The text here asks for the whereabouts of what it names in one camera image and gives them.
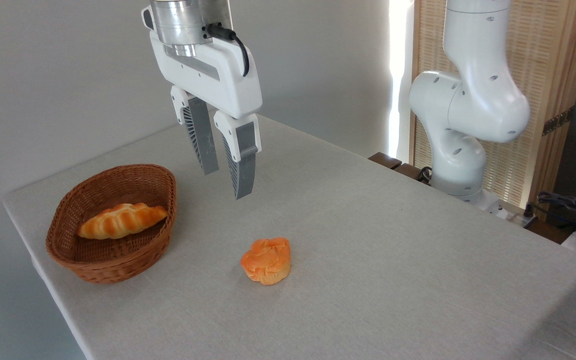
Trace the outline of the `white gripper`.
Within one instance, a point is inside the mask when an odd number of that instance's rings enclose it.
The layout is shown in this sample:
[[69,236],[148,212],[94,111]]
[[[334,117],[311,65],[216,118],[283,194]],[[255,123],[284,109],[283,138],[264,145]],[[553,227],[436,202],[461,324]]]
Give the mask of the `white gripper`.
[[252,53],[219,28],[233,29],[230,6],[147,6],[141,12],[178,123],[185,127],[205,175],[218,170],[208,105],[222,134],[236,199],[253,191],[256,154],[262,151],[259,120],[263,104]]

